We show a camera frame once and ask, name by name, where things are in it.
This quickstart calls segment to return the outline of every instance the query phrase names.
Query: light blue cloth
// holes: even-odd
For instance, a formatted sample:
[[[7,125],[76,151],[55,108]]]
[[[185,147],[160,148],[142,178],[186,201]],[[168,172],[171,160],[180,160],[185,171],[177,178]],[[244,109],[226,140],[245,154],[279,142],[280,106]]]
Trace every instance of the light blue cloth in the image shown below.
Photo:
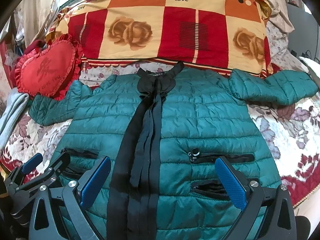
[[[28,94],[18,93],[18,89],[11,90],[7,107],[0,119],[0,150],[3,150],[12,133],[14,125],[25,109],[29,100]]]

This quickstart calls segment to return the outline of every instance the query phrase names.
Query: red heart pillow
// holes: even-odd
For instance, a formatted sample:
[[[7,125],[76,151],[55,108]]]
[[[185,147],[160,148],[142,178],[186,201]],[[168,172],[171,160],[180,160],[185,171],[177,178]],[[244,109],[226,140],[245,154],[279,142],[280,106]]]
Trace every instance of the red heart pillow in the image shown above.
[[[18,91],[63,99],[73,80],[79,78],[82,55],[80,44],[65,34],[48,49],[22,56],[15,70]]]

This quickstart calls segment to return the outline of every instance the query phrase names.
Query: silver bolt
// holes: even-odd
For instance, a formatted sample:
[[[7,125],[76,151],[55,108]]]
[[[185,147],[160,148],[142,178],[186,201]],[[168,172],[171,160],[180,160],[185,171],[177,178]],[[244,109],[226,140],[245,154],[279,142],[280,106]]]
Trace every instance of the silver bolt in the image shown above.
[[[77,182],[75,180],[72,180],[68,183],[69,187],[74,187],[75,185],[77,185]]]
[[[47,186],[46,185],[42,185],[41,187],[40,187],[40,191],[45,191],[47,189]]]
[[[250,185],[251,185],[251,187],[257,187],[257,186],[259,186],[259,183],[256,182],[255,180],[252,180],[252,181],[250,181]]]
[[[287,190],[287,189],[288,189],[287,186],[284,185],[284,184],[281,184],[281,185],[280,185],[280,188],[281,188],[282,190]]]

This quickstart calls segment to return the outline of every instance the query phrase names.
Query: teal puffer jacket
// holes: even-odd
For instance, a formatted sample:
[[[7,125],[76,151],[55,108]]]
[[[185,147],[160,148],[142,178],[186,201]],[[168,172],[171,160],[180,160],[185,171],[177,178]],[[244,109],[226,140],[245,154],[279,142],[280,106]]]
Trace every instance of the teal puffer jacket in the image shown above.
[[[112,171],[87,211],[104,238],[221,239],[240,211],[216,191],[215,156],[229,157],[263,187],[280,183],[245,101],[290,105],[317,92],[307,74],[290,70],[262,80],[240,70],[226,79],[182,68],[158,76],[112,75],[93,91],[74,81],[62,101],[40,95],[33,101],[29,114],[41,125],[73,118],[52,159],[64,147],[111,158]],[[93,166],[79,157],[71,163]],[[70,180],[60,179],[64,185]]]

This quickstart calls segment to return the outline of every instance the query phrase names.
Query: blue gripper pad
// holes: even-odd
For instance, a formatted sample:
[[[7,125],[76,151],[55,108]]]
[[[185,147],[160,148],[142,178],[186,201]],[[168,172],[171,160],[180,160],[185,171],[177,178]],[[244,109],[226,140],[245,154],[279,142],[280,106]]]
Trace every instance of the blue gripper pad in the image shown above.
[[[40,153],[32,156],[23,166],[21,172],[23,175],[28,175],[33,171],[41,162],[43,158]]]
[[[96,200],[103,184],[111,171],[111,161],[109,157],[105,157],[103,161],[96,168],[96,171],[89,178],[88,182],[84,186],[81,192],[80,206],[83,208],[89,208]]]
[[[216,160],[215,169],[230,200],[236,208],[240,208],[243,211],[247,205],[244,188],[221,158]]]

